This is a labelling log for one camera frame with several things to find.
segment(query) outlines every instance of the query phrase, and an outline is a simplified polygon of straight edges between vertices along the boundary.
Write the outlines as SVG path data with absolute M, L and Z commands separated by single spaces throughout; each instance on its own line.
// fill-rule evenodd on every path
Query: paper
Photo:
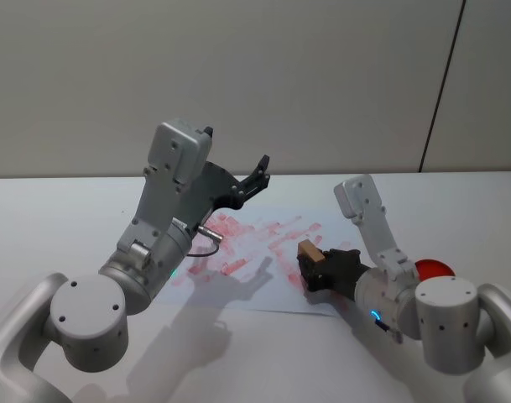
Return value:
M 250 207 L 215 212 L 206 226 L 225 237 L 219 252 L 187 257 L 156 301 L 336 315 L 333 305 L 306 299 L 296 255 L 304 239 L 324 250 L 359 247 L 356 227 L 341 214 Z M 198 235 L 191 252 L 212 249 L 211 241 Z

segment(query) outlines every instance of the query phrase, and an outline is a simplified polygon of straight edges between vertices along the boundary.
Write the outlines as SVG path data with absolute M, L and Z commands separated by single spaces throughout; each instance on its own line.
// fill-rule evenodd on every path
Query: red object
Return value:
M 455 275 L 455 272 L 445 263 L 439 260 L 422 259 L 415 262 L 417 272 L 420 275 L 420 281 L 431 279 L 432 277 L 441 277 L 443 275 Z

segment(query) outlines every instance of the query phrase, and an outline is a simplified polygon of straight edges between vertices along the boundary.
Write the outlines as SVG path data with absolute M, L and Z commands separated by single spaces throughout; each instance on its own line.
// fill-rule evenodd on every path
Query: wooden block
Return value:
M 324 260 L 324 255 L 321 253 L 319 249 L 316 248 L 316 246 L 309 239 L 306 239 L 305 241 L 298 243 L 298 254 L 303 254 L 304 256 L 307 256 L 315 263 L 319 263 L 322 260 Z

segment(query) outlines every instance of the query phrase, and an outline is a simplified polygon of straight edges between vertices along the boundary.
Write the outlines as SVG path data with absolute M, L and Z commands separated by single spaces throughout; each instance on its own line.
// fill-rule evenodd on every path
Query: white wall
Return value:
M 511 170 L 511 0 L 468 0 L 424 170 Z
M 139 174 L 155 126 L 236 172 L 417 170 L 457 0 L 0 0 L 0 176 Z

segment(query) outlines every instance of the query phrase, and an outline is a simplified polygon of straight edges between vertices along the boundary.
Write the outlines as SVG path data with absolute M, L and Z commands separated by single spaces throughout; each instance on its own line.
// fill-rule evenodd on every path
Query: white table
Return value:
M 250 203 L 337 209 L 346 175 L 274 176 Z M 376 175 L 399 246 L 511 290 L 511 173 Z M 94 273 L 132 216 L 141 178 L 0 180 L 0 308 L 30 276 Z M 75 403 L 462 402 L 416 343 L 340 318 L 153 304 L 129 318 L 116 367 L 84 374 L 50 345 L 36 372 Z

